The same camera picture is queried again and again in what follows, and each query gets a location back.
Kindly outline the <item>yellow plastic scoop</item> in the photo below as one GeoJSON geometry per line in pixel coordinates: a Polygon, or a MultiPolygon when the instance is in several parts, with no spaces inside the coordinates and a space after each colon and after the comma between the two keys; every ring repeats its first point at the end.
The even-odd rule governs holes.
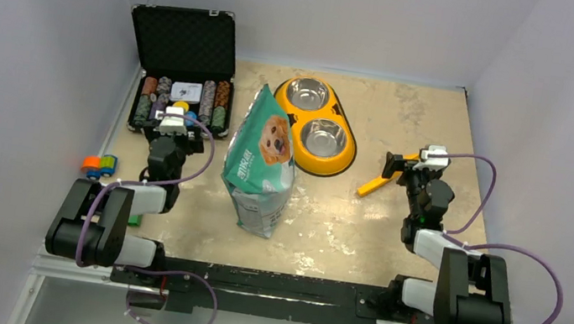
{"type": "Polygon", "coordinates": [[[411,163],[415,163],[418,160],[418,154],[398,154],[398,155],[403,155],[404,158],[406,159],[405,161],[405,168],[403,172],[397,172],[394,174],[394,177],[390,180],[385,180],[381,177],[381,174],[378,175],[378,177],[375,177],[374,179],[371,179],[370,181],[364,183],[362,186],[359,186],[357,188],[357,196],[360,196],[360,198],[365,197],[369,194],[371,194],[372,192],[375,192],[379,189],[381,189],[383,186],[387,185],[390,181],[398,181],[398,179],[401,177],[401,175],[406,171],[406,168],[408,168],[409,164],[411,163]]]}

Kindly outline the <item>green dog food bag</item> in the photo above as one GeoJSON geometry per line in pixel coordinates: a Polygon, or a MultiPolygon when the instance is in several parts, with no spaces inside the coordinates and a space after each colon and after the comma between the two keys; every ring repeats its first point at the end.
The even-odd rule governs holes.
{"type": "Polygon", "coordinates": [[[229,143],[222,170],[239,227],[272,237],[295,182],[294,159],[289,118],[264,84],[229,143]]]}

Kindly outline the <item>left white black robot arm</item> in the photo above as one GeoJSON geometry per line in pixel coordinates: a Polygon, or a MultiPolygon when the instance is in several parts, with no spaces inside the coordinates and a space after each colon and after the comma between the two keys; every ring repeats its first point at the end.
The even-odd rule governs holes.
{"type": "Polygon", "coordinates": [[[80,266],[132,266],[143,285],[164,277],[162,243],[128,235],[132,216],[171,211],[180,195],[179,183],[188,156],[204,152],[198,134],[148,132],[147,166],[137,181],[103,185],[77,179],[55,215],[44,239],[49,254],[75,260],[80,266]]]}

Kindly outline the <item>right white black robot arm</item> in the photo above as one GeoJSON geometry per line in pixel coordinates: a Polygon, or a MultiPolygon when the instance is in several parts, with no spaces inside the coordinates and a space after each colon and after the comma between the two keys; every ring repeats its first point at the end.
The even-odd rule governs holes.
{"type": "Polygon", "coordinates": [[[442,168],[387,153],[382,175],[406,189],[409,215],[400,241],[437,269],[434,281],[397,275],[379,300],[394,319],[422,312],[435,324],[511,324],[506,262],[446,238],[443,218],[455,199],[442,168]]]}

